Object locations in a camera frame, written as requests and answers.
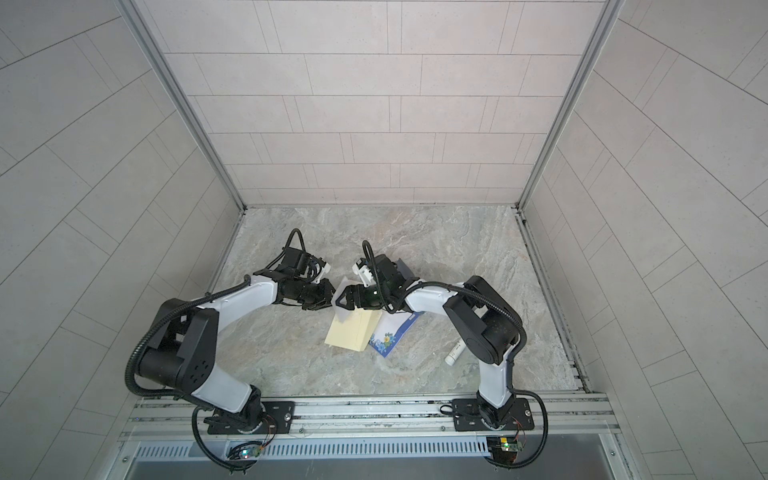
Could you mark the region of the yellow paper envelope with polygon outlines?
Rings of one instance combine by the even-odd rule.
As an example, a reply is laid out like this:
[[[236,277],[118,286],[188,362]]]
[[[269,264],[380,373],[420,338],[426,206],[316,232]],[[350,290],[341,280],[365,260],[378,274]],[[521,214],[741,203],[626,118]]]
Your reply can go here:
[[[382,316],[381,310],[338,310],[325,338],[327,345],[362,352]]]

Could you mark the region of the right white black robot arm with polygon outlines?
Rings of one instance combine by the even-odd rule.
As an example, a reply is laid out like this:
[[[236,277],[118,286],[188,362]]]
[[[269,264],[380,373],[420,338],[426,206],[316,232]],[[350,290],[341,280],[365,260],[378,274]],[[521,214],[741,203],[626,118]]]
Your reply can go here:
[[[458,284],[408,277],[389,257],[376,255],[369,241],[362,242],[362,250],[355,264],[360,282],[343,287],[333,305],[348,311],[447,317],[480,364],[480,419],[494,430],[531,430],[533,423],[525,416],[533,394],[513,386],[514,360],[527,343],[521,316],[480,276]]]

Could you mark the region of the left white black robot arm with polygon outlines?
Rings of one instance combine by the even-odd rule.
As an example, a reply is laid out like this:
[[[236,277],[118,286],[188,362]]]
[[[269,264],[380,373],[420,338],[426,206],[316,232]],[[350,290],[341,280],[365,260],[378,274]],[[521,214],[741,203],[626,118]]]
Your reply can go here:
[[[256,386],[219,367],[218,336],[262,307],[330,307],[335,289],[326,277],[329,269],[304,244],[287,242],[265,268],[230,288],[165,301],[127,360],[127,389],[139,397],[185,400],[210,412],[205,422],[211,434],[287,433],[294,403],[263,402]]]

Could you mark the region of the white glue stick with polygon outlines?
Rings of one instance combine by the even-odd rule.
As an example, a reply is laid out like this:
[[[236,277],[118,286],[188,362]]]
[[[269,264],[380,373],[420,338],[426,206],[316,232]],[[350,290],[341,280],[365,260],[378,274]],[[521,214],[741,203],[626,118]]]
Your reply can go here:
[[[462,353],[466,349],[466,343],[460,339],[456,342],[456,344],[453,346],[453,348],[450,350],[448,355],[445,357],[444,361],[447,365],[453,366],[456,361],[460,358]]]

